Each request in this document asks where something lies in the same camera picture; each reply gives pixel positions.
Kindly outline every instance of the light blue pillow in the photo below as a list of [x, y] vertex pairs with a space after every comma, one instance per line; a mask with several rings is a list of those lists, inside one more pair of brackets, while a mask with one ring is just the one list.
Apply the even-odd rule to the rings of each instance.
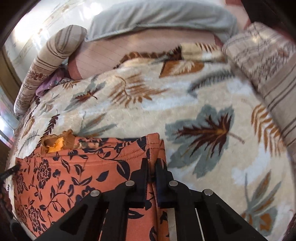
[[238, 33], [237, 19], [226, 9], [202, 1], [132, 1], [96, 15], [86, 42], [144, 28], [183, 27], [212, 31], [222, 42]]

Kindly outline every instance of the silver screw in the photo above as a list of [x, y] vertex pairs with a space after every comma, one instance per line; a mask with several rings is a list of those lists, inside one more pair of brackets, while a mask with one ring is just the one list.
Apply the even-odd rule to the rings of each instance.
[[99, 190], [93, 190], [92, 192], [91, 192], [91, 196], [92, 197], [97, 197], [97, 196], [99, 196], [100, 195], [100, 191]]
[[133, 180], [126, 181], [126, 186], [127, 187], [132, 187], [133, 185], [135, 185], [135, 182]]
[[175, 181], [175, 180], [173, 180], [173, 181], [170, 181], [168, 184], [169, 184], [171, 187], [178, 186], [178, 182], [177, 182], [177, 181]]
[[214, 192], [211, 189], [205, 189], [204, 193], [206, 196], [212, 196]]

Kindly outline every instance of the blanket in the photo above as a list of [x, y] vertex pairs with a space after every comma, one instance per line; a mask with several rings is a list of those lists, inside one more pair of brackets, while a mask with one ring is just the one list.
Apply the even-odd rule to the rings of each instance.
[[[45, 136], [68, 129], [88, 138], [159, 133], [176, 180], [212, 189], [270, 241], [283, 237], [295, 212], [280, 131], [217, 46], [181, 44], [159, 58], [127, 58], [112, 71], [54, 87], [31, 103], [9, 165], [40, 147]], [[8, 184], [14, 200], [11, 179]]]

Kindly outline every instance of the patterned cushion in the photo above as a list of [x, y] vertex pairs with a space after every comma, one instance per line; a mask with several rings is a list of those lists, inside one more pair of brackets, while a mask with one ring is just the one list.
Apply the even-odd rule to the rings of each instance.
[[85, 35], [85, 28], [69, 25], [46, 42], [31, 64], [16, 98], [14, 112], [17, 115], [26, 113], [37, 88], [77, 49]]
[[296, 171], [295, 44], [264, 24], [254, 23], [227, 41], [223, 50], [263, 97], [281, 129]]

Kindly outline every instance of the orange cloth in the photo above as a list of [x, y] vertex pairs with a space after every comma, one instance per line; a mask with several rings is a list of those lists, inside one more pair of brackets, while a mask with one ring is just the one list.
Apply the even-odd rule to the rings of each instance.
[[[164, 142], [157, 133], [139, 139], [76, 137], [68, 149], [18, 159], [15, 175], [15, 209], [18, 218], [37, 237], [92, 190], [106, 192], [130, 178], [149, 161], [153, 180], [157, 158], [165, 160]], [[130, 209], [126, 240], [169, 241], [165, 211], [156, 207], [155, 183], [148, 183], [144, 209]]]

